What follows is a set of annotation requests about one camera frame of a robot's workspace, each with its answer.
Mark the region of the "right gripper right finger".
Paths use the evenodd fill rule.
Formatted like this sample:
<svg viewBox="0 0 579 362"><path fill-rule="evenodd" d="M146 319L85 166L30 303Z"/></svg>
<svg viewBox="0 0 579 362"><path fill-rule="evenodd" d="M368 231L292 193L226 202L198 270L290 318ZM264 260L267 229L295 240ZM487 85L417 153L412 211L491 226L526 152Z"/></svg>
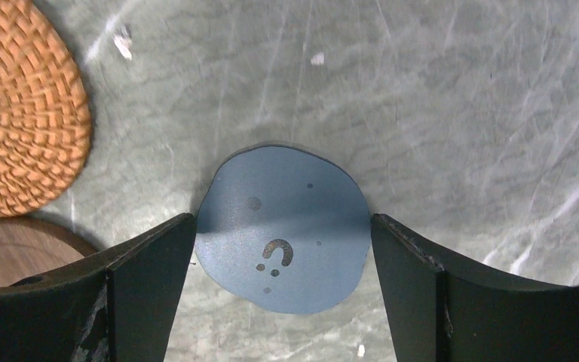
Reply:
<svg viewBox="0 0 579 362"><path fill-rule="evenodd" d="M579 361L579 285L500 271L385 214L372 248L399 361Z"/></svg>

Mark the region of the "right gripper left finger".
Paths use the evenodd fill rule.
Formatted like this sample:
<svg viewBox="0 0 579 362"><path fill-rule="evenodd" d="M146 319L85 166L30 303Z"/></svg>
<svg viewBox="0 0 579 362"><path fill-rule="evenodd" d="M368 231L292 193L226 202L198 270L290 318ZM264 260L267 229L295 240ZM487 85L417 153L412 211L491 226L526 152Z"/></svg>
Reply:
<svg viewBox="0 0 579 362"><path fill-rule="evenodd" d="M0 287L0 361L162 361L196 230L182 213Z"/></svg>

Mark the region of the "dark wood coaster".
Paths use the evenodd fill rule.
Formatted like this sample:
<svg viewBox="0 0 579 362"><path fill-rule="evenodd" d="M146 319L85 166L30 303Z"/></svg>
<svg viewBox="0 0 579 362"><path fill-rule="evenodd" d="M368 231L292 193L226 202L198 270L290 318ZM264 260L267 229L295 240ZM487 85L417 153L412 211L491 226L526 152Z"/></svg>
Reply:
<svg viewBox="0 0 579 362"><path fill-rule="evenodd" d="M0 287L49 272L94 254L82 236L25 216L0 219Z"/></svg>

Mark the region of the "blue rubber coaster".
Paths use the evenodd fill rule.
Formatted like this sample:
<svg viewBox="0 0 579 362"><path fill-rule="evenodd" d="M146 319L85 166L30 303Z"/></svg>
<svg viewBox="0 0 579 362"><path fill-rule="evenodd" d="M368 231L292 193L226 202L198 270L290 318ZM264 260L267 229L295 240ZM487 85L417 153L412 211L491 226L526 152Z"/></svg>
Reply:
<svg viewBox="0 0 579 362"><path fill-rule="evenodd" d="M288 146L225 161L197 216L196 255L221 287L260 308L314 314L360 282L370 212L335 164Z"/></svg>

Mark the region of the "woven rattan coaster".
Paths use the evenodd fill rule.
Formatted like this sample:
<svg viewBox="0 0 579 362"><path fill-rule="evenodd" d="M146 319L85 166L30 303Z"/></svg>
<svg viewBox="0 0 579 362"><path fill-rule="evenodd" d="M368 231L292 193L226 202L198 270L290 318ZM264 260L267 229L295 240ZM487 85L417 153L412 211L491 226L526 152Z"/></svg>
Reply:
<svg viewBox="0 0 579 362"><path fill-rule="evenodd" d="M80 71L51 22L31 1L0 1L0 217L60 197L92 130Z"/></svg>

